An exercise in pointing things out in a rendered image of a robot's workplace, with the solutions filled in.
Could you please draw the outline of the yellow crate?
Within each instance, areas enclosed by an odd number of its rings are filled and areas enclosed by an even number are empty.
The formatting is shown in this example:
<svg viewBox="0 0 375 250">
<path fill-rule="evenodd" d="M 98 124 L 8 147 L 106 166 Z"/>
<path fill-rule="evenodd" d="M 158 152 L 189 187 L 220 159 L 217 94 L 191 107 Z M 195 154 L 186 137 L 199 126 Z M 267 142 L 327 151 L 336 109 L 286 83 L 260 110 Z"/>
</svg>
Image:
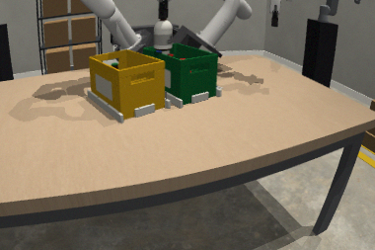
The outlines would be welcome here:
<svg viewBox="0 0 375 250">
<path fill-rule="evenodd" d="M 118 69 L 102 62 L 114 58 Z M 90 56 L 89 65 L 91 91 L 122 113 L 124 120 L 135 117 L 134 109 L 143 106 L 165 108 L 164 60 L 125 49 Z"/>
</svg>

